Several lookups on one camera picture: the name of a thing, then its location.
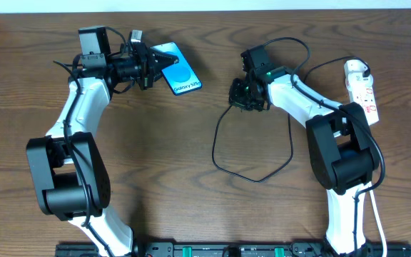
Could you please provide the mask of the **blue galaxy smartphone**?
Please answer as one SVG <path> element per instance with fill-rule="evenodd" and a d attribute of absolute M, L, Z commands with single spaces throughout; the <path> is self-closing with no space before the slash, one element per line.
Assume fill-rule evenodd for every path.
<path fill-rule="evenodd" d="M 175 96 L 202 88 L 200 79 L 175 42 L 152 46 L 152 49 L 178 57 L 178 63 L 162 70 L 163 77 Z"/>

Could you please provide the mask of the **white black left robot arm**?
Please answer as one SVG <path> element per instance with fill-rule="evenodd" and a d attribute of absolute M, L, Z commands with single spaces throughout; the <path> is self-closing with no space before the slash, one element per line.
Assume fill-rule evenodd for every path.
<path fill-rule="evenodd" d="M 45 136 L 26 145 L 39 208 L 80 228 L 100 256 L 144 254 L 133 229 L 110 204 L 110 178 L 94 139 L 103 111 L 117 84 L 149 87 L 178 62 L 172 51 L 143 43 L 126 44 L 115 54 L 83 51 L 61 65 L 69 74 L 69 95 L 59 119 Z"/>

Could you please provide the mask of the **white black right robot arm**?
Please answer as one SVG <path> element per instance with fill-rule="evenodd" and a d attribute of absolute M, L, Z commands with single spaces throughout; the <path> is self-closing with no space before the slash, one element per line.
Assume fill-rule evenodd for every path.
<path fill-rule="evenodd" d="M 362 253 L 365 195 L 372 196 L 381 183 L 372 173 L 385 169 L 380 147 L 370 126 L 377 112 L 363 106 L 358 95 L 350 103 L 332 101 L 282 66 L 249 69 L 245 79 L 230 87 L 229 103 L 246 111 L 276 106 L 306 129 L 310 164 L 328 195 L 329 224 L 326 240 L 338 256 Z"/>

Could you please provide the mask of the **white power strip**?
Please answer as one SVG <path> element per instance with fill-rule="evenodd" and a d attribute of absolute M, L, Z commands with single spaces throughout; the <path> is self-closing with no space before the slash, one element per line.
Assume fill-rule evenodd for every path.
<path fill-rule="evenodd" d="M 370 80 L 351 81 L 346 79 L 345 85 L 349 93 L 350 101 L 359 104 L 363 108 L 368 125 L 376 124 L 380 119 L 372 87 L 373 82 Z"/>

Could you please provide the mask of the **white usb wall charger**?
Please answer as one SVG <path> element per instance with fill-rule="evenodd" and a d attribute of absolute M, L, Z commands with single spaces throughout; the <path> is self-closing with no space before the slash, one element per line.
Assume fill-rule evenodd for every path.
<path fill-rule="evenodd" d="M 344 64 L 345 85 L 348 91 L 359 86 L 372 87 L 373 76 L 365 62 L 357 59 L 351 59 Z"/>

